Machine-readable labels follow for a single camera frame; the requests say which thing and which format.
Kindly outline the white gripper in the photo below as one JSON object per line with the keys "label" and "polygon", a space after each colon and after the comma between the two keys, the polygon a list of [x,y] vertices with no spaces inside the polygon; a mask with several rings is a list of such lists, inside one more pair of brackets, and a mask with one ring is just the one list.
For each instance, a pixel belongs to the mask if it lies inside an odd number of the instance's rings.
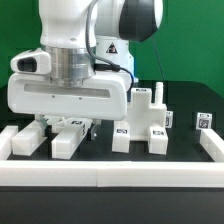
{"label": "white gripper", "polygon": [[[122,120],[127,114],[130,84],[130,76],[124,72],[97,72],[81,87],[72,88],[51,84],[47,76],[15,73],[8,81],[8,106],[15,113],[36,114],[45,134],[48,124],[43,115]],[[97,137],[99,120],[91,124],[90,140]]]}

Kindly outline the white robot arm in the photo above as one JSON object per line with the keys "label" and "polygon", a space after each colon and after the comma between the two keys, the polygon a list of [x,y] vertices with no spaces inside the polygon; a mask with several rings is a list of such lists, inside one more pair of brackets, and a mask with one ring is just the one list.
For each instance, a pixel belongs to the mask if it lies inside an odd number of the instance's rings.
{"label": "white robot arm", "polygon": [[39,0],[39,15],[41,46],[11,60],[9,108],[34,115],[125,118],[133,80],[95,54],[96,38],[148,39],[162,22],[163,0]]}

